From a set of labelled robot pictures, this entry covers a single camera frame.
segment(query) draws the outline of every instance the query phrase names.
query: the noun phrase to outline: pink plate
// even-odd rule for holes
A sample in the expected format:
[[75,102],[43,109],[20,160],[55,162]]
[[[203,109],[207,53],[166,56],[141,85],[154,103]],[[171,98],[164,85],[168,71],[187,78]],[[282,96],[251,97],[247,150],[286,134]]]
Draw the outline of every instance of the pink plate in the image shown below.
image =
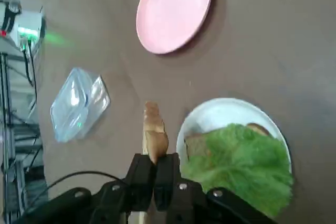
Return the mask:
[[198,31],[211,0],[140,0],[136,32],[141,44],[166,54],[186,44]]

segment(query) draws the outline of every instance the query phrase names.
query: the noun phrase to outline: black cable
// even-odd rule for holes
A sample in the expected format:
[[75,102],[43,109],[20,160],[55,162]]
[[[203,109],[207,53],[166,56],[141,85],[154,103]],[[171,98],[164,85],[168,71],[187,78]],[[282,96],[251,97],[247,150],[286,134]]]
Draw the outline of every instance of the black cable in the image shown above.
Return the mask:
[[35,153],[35,155],[34,155],[34,157],[33,157],[33,160],[31,161],[31,163],[30,163],[29,167],[27,168],[27,170],[30,170],[30,168],[33,166],[33,163],[34,163],[34,161],[35,161],[35,159],[36,159],[36,157],[37,157],[37,154],[40,152],[40,150],[42,150],[42,145],[41,145],[41,147],[36,151],[36,153]]
[[34,132],[38,137],[41,136],[39,131],[36,131],[29,123],[27,123],[25,120],[21,119],[20,117],[18,117],[16,114],[14,114],[14,112],[10,113],[13,117],[16,118],[16,120],[20,121],[20,123],[22,123],[23,125],[27,126],[32,132]]
[[[34,142],[33,142],[32,146],[35,145],[36,140],[37,140],[37,137],[34,139]],[[21,162],[23,162],[23,161],[24,161],[30,154],[32,154],[32,153],[34,153],[34,151],[30,151],[30,153],[28,153],[23,159],[21,159]]]
[[[27,208],[25,209],[25,212],[23,215],[25,215],[28,210],[34,205],[34,203],[44,194],[46,193],[48,190],[50,190],[52,187],[56,186],[58,183],[62,182],[63,180],[67,179],[67,178],[70,178],[70,177],[74,177],[74,176],[77,176],[77,175],[83,175],[83,174],[96,174],[96,175],[101,175],[101,176],[105,176],[105,177],[109,177],[109,178],[113,178],[121,183],[123,183],[124,185],[128,186],[128,184],[123,181],[122,179],[114,176],[114,175],[111,175],[111,174],[108,174],[108,173],[104,173],[104,172],[98,172],[96,170],[82,170],[80,172],[74,172],[74,173],[70,173],[66,176],[63,176],[62,178],[59,178],[58,180],[56,180],[55,182],[53,182],[51,185],[49,185],[47,188],[45,188],[43,191],[41,191],[32,201],[30,204],[28,204]],[[23,192],[24,192],[25,188],[22,188],[22,191],[21,191],[21,200],[22,202],[23,201]]]
[[34,66],[34,60],[33,60],[33,55],[31,53],[31,43],[32,41],[28,41],[28,48],[29,48],[29,55],[30,55],[30,60],[31,60],[31,66],[33,68],[33,78],[34,78],[34,89],[35,89],[35,100],[37,101],[37,88],[36,88],[36,77],[35,77],[35,66]]
[[[6,76],[6,83],[5,83],[5,85],[6,85],[6,92],[7,92],[7,106],[8,106],[8,108],[10,109],[10,100],[9,100],[9,94],[10,94],[10,88],[9,88],[9,80],[8,80],[8,73],[7,73],[7,68],[6,68],[6,59],[5,59],[5,61],[4,61],[4,66],[5,66],[5,68],[4,68],[4,74],[5,74],[5,76]],[[7,122],[8,124],[12,124],[12,118],[11,118],[11,116],[10,116],[10,112],[8,111],[8,122]]]
[[4,90],[4,79],[3,79],[3,70],[2,70],[2,64],[4,62],[1,61],[1,53],[0,53],[0,75],[1,75],[1,107],[2,107],[2,116],[4,125],[7,125],[7,118],[6,118],[6,108],[5,108],[5,90]]
[[26,50],[24,49],[24,50],[22,51],[22,53],[23,53],[23,58],[24,58],[24,60],[25,60],[26,76],[27,76],[27,79],[28,79],[29,84],[33,87],[33,86],[34,86],[34,85],[33,85],[33,82],[31,81],[31,78],[30,78],[30,76],[29,76],[28,59],[27,59],[27,53],[26,53]]
[[27,141],[27,140],[32,140],[32,139],[36,139],[37,136],[25,136],[25,137],[19,137],[19,138],[15,138],[14,141]]

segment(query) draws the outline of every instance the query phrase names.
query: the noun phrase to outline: green light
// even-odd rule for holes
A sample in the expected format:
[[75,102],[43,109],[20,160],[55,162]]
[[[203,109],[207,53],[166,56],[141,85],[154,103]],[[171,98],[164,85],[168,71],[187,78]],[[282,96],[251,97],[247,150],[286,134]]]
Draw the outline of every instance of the green light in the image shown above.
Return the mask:
[[52,32],[52,31],[47,31],[47,34],[45,36],[45,42],[56,45],[56,46],[61,46],[61,47],[70,47],[73,46],[73,42],[68,40],[66,37],[62,36],[61,34]]
[[28,29],[28,28],[23,28],[23,27],[19,27],[17,29],[17,31],[21,34],[25,34],[25,35],[33,35],[35,37],[38,36],[38,31],[35,31],[35,30],[31,30],[31,29]]

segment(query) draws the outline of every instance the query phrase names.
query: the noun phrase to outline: white plate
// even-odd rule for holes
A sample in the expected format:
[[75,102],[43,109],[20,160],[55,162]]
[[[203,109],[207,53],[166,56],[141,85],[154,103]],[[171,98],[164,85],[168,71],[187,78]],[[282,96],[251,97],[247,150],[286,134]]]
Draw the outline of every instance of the white plate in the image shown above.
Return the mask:
[[235,98],[216,98],[197,106],[184,120],[177,137],[176,151],[180,156],[180,163],[187,162],[187,152],[184,138],[194,133],[209,132],[225,127],[231,123],[246,125],[257,123],[283,143],[287,149],[291,171],[291,158],[284,136],[272,119],[260,108],[249,102]]

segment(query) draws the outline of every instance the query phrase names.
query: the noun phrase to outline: plastic container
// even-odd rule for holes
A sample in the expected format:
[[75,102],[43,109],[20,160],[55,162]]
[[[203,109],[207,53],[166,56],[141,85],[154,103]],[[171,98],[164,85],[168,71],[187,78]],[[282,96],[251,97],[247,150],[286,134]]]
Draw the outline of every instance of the plastic container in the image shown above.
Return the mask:
[[85,137],[109,104],[101,77],[73,68],[50,108],[56,140]]

